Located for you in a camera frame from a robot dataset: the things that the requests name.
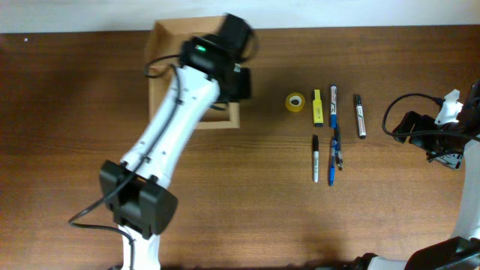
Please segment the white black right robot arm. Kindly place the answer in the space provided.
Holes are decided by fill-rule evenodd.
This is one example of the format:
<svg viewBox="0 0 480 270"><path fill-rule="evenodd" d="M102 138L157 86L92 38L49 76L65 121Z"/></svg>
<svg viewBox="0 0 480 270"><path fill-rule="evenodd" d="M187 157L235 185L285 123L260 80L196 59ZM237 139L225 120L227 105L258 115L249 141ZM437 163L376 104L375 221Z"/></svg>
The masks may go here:
<svg viewBox="0 0 480 270"><path fill-rule="evenodd" d="M392 131L386 120L392 107L408 97L422 97L440 106L436 118L408 112ZM417 250L407 261L386 259L375 253L357 257L345 269L477 269L479 267L479 82L475 82L461 103L459 91L445 97L404 94L389 104L382 118L382 130L399 143L424 149L428 161L456 156L465 160L465 179L460 211L450 238Z"/></svg>

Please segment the brown cardboard box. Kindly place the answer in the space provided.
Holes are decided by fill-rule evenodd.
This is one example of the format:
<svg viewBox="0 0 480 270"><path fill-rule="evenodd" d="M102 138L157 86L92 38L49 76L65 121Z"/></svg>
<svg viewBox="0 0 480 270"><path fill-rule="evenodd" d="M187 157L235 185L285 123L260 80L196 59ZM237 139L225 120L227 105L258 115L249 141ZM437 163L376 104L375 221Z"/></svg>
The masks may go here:
<svg viewBox="0 0 480 270"><path fill-rule="evenodd" d="M154 22L145 45L145 61L150 62L161 56L176 55L181 52L182 45L193 36L212 33L220 28L222 16L208 16L184 19L159 19ZM148 112L153 119L170 88L176 86L170 65L172 59L154 63L150 74L161 74L162 77L148 81ZM188 100L196 103L201 99L194 95L194 89L217 91L213 82L206 75L190 67L184 66L178 70L181 87ZM224 111L207 109L196 126L198 130L206 129L238 129L240 128L240 109L238 103L228 103Z"/></svg>

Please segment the blue whiteboard marker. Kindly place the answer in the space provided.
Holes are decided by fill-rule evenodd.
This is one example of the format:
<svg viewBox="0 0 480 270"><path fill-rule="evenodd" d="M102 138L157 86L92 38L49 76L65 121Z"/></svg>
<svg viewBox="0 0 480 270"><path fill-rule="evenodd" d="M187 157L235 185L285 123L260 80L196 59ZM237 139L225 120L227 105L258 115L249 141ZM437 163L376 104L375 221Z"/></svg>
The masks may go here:
<svg viewBox="0 0 480 270"><path fill-rule="evenodd" d="M337 86L330 85L330 124L331 127L336 129L337 128Z"/></svg>

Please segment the black sharpie marker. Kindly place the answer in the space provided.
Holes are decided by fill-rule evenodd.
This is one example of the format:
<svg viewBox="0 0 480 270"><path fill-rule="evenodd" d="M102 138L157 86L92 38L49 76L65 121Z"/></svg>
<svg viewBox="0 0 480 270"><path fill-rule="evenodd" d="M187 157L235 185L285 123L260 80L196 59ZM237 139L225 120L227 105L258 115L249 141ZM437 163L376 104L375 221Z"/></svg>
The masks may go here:
<svg viewBox="0 0 480 270"><path fill-rule="evenodd" d="M313 181L317 183L319 181L319 139L317 135L313 135Z"/></svg>

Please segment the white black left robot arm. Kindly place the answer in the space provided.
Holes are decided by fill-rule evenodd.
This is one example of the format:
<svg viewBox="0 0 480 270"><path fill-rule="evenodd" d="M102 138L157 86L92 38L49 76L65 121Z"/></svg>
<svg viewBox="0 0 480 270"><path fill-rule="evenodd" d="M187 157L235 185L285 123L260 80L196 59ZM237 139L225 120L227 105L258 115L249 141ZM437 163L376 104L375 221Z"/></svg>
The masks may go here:
<svg viewBox="0 0 480 270"><path fill-rule="evenodd" d="M254 36L243 19L227 14L214 34L186 40L163 101L142 136L120 163L108 160L101 167L105 205L123 236L121 269L161 267L161 233L179 204L168 190L173 171L208 110L250 98L250 71L241 64Z"/></svg>

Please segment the black whiteboard marker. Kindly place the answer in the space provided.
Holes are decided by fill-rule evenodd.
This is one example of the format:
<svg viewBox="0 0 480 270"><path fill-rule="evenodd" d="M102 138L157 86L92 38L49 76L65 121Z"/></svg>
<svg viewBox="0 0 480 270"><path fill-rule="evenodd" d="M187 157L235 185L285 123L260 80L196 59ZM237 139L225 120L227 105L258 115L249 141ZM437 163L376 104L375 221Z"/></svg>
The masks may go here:
<svg viewBox="0 0 480 270"><path fill-rule="evenodd" d="M357 122L358 122L358 136L360 139L365 139L367 136L366 128L365 128L365 117L362 105L362 99L360 95L355 96L355 109L357 115Z"/></svg>

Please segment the yellow highlighter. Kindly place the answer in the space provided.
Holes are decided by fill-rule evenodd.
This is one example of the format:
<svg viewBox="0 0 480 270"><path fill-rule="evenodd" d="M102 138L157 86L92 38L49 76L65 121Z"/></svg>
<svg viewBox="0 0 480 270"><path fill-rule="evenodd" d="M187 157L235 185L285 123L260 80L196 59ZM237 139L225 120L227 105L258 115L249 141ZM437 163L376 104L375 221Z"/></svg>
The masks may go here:
<svg viewBox="0 0 480 270"><path fill-rule="evenodd" d="M321 93L319 89L313 90L313 124L315 127L322 127L323 120L323 104L321 100Z"/></svg>

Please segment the blue ballpoint pen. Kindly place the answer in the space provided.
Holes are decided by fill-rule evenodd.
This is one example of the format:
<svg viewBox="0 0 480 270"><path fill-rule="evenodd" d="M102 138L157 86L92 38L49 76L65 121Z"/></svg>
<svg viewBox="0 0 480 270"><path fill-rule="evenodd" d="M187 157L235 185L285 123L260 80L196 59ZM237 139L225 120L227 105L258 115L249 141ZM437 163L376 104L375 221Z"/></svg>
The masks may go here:
<svg viewBox="0 0 480 270"><path fill-rule="evenodd" d="M337 145L337 140L333 137L331 139L330 161L329 161L329 171L328 171L329 186L333 186L335 183L336 145Z"/></svg>

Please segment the dark ballpoint pen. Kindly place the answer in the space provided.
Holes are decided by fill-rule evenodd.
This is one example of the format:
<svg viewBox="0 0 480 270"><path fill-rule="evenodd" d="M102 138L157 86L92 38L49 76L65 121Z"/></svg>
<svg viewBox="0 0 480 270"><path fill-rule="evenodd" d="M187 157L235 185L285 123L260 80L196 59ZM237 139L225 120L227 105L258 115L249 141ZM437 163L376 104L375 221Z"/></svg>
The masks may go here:
<svg viewBox="0 0 480 270"><path fill-rule="evenodd" d="M334 129L334 138L336 139L336 163L339 170L343 169L344 161L341 152L341 132L340 132L340 125L337 124L336 128Z"/></svg>

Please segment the yellow tape roll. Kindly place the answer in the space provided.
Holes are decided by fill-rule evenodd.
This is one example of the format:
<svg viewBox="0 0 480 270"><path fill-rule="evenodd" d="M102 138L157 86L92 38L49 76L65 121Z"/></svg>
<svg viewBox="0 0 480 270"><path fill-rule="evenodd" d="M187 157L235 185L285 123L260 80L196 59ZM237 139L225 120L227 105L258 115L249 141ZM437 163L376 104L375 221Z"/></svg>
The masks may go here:
<svg viewBox="0 0 480 270"><path fill-rule="evenodd" d="M303 110L305 105L305 97L303 94L293 92L286 97L285 107L292 113L298 113Z"/></svg>

